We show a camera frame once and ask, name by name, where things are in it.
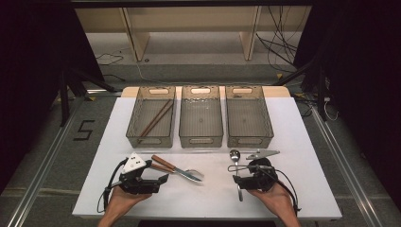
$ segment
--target chopstick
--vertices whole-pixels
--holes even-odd
[[[153,117],[150,123],[145,127],[145,129],[140,134],[141,137],[146,136],[156,124],[163,118],[163,116],[168,112],[168,110],[173,106],[174,102],[169,99],[168,102],[162,107],[162,109]]]

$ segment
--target human hand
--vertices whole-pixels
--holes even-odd
[[[112,197],[110,198],[106,213],[98,223],[97,227],[113,226],[113,224],[119,218],[127,214],[136,203],[151,197],[151,195],[152,194],[132,195],[123,191],[121,187],[116,186],[113,189]]]
[[[274,183],[272,188],[267,192],[259,190],[248,190],[248,192],[260,199],[287,227],[301,226],[292,207],[291,197],[280,184]]]

